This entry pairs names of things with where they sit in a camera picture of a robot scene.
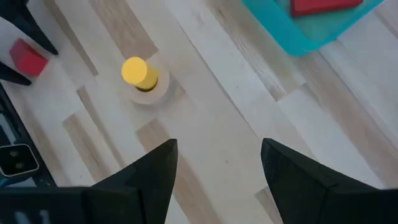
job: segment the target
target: red block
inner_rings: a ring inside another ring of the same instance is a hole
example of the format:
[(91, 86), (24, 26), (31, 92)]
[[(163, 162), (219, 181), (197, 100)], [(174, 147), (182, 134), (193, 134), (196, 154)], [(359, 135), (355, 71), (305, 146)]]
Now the red block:
[(360, 5), (363, 0), (291, 0), (293, 17), (306, 16), (322, 12), (349, 9)]
[(35, 77), (40, 75), (48, 62), (47, 59), (43, 58), (43, 56), (22, 39), (15, 41), (10, 50), (10, 56), (19, 71)]

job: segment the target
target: teal container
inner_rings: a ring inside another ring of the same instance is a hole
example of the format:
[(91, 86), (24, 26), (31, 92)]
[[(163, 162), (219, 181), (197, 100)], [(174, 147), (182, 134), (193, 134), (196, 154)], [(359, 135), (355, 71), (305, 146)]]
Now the teal container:
[(290, 55), (304, 56), (334, 41), (383, 0), (364, 0), (356, 8), (293, 18), (290, 0), (243, 0), (245, 6)]

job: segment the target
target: plastic bin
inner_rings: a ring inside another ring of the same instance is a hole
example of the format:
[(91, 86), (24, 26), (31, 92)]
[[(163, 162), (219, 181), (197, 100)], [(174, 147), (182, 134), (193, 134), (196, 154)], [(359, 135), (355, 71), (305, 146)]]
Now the plastic bin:
[(364, 0), (356, 8), (293, 18), (290, 0), (242, 0), (290, 55), (304, 56), (335, 40), (383, 0)]

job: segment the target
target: yellow cylinder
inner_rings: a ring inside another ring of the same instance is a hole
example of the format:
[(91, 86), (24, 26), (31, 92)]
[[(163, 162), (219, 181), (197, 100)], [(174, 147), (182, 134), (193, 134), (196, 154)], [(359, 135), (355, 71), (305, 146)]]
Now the yellow cylinder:
[(156, 86), (159, 73), (159, 70), (139, 57), (127, 59), (122, 67), (124, 81), (143, 91), (152, 90)]

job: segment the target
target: wooden surface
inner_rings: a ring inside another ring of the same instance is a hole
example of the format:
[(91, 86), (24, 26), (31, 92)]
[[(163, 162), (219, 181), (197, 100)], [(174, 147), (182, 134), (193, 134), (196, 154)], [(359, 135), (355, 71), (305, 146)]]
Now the wooden surface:
[[(3, 82), (59, 186), (92, 185), (169, 138), (179, 159), (167, 223), (281, 223), (262, 171), (274, 138), (378, 188), (398, 187), (398, 3), (333, 43), (288, 56), (239, 0), (37, 0), (60, 55), (30, 87)], [(173, 77), (158, 105), (121, 76), (140, 56)]]

